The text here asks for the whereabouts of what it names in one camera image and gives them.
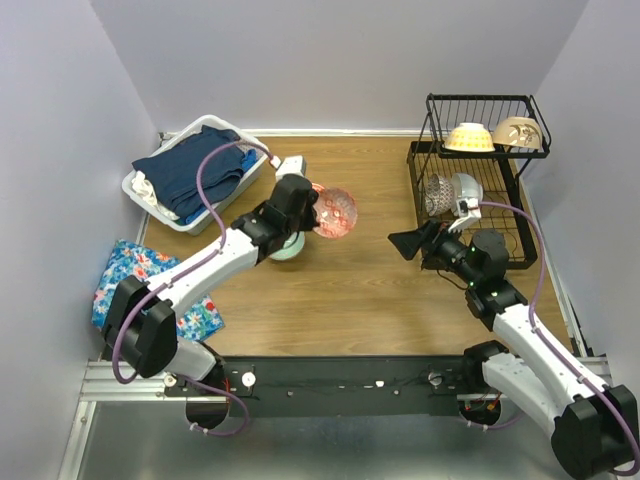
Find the celadon green bowl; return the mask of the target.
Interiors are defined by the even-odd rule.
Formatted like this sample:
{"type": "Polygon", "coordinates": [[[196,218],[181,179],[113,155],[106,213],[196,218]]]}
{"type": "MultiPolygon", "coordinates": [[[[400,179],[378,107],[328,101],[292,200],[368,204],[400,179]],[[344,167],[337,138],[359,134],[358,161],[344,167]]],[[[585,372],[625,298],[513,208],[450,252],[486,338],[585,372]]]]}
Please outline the celadon green bowl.
{"type": "Polygon", "coordinates": [[[274,261],[287,261],[299,255],[304,248],[305,235],[297,232],[291,235],[283,244],[280,250],[270,255],[270,259],[274,261]]]}

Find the blue zigzag pattern bowl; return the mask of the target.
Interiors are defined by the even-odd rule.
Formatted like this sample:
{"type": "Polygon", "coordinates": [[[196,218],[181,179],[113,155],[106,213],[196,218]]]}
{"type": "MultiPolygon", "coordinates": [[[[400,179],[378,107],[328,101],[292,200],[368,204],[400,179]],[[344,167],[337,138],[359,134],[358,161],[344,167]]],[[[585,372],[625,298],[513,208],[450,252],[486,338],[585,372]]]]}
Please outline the blue zigzag pattern bowl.
{"type": "Polygon", "coordinates": [[[340,188],[321,188],[313,205],[317,225],[313,232],[323,238],[338,239],[356,225],[358,211],[354,198],[340,188]]]}

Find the orange floral pattern bowl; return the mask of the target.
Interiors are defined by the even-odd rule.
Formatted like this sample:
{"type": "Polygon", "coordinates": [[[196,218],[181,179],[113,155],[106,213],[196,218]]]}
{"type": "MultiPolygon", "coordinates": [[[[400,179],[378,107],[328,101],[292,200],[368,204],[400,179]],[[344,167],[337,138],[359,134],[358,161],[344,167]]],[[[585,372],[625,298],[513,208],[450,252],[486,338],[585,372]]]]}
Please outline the orange floral pattern bowl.
{"type": "Polygon", "coordinates": [[[326,188],[323,185],[312,183],[311,186],[312,190],[317,194],[318,197],[320,197],[326,191],[326,188]]]}

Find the beige bowl brown leaf pattern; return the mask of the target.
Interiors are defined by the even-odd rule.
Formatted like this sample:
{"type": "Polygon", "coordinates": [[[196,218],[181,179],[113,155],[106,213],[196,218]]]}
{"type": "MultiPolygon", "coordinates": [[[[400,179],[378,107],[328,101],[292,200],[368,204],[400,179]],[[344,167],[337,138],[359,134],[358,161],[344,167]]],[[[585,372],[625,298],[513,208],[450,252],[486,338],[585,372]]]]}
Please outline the beige bowl brown leaf pattern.
{"type": "Polygon", "coordinates": [[[539,124],[531,118],[511,116],[502,120],[492,134],[493,143],[506,147],[539,150],[542,133],[539,124]]]}

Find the brown lattice pattern bowl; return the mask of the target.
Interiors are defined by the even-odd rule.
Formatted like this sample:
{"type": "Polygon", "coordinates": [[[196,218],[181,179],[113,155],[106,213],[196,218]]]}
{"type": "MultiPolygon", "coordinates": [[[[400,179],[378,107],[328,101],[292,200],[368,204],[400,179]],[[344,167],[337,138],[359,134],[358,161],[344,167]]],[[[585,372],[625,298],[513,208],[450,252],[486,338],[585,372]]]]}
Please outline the brown lattice pattern bowl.
{"type": "Polygon", "coordinates": [[[446,213],[454,203],[454,187],[451,181],[439,174],[432,174],[425,187],[425,207],[429,216],[446,213]]]}

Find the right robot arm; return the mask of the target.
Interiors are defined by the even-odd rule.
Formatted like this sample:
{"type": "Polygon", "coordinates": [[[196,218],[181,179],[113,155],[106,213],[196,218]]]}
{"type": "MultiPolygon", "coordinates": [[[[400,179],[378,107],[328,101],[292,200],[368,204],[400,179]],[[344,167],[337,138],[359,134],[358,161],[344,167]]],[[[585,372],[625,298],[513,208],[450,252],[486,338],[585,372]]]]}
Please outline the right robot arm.
{"type": "Polygon", "coordinates": [[[479,230],[464,244],[447,224],[430,220],[388,239],[404,259],[423,253],[454,273],[466,285],[472,315],[505,340],[467,351],[470,361],[459,370],[467,389],[505,394],[545,432],[558,463],[574,479],[638,473],[635,396],[593,373],[538,319],[532,302],[506,276],[509,254],[501,233],[479,230]]]}

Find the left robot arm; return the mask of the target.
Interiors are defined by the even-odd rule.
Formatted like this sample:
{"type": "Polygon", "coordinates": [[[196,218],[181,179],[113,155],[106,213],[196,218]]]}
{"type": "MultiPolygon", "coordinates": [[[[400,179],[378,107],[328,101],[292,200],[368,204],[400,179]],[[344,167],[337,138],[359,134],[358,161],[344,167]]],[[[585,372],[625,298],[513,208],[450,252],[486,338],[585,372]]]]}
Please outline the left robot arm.
{"type": "Polygon", "coordinates": [[[233,276],[280,250],[297,232],[318,225],[313,205],[318,192],[299,175],[287,174],[269,199],[234,220],[220,238],[170,270],[140,281],[120,281],[102,335],[112,348],[112,371],[127,384],[161,372],[187,377],[201,395],[222,380],[213,351],[177,336],[177,320],[197,300],[233,276]]]}

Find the white ribbed bowl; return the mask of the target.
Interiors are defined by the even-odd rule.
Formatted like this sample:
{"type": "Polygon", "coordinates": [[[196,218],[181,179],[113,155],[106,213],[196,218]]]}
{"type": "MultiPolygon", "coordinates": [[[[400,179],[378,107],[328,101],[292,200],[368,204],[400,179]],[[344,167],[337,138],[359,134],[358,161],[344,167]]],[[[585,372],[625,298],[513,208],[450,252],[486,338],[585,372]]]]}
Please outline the white ribbed bowl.
{"type": "Polygon", "coordinates": [[[466,173],[454,173],[451,177],[454,196],[451,211],[458,216],[458,201],[461,199],[475,198],[478,202],[483,200],[483,186],[471,175],[466,173]]]}

